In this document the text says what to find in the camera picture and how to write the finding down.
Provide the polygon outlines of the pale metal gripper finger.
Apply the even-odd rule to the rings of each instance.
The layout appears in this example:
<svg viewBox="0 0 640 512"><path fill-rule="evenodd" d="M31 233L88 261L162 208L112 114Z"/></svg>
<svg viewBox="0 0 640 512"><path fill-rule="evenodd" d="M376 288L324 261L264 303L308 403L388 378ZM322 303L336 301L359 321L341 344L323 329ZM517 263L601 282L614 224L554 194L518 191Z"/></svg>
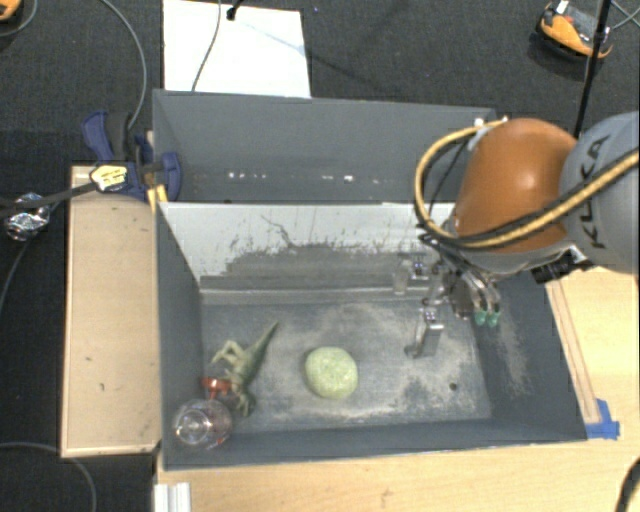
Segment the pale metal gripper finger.
<svg viewBox="0 0 640 512"><path fill-rule="evenodd" d="M401 253L392 274L395 295L406 295L410 290L430 286L426 256L420 253Z"/></svg>
<svg viewBox="0 0 640 512"><path fill-rule="evenodd" d="M444 324L437 309L423 307L415 323L413 338L404 348L405 354L413 359L434 356L443 332Z"/></svg>

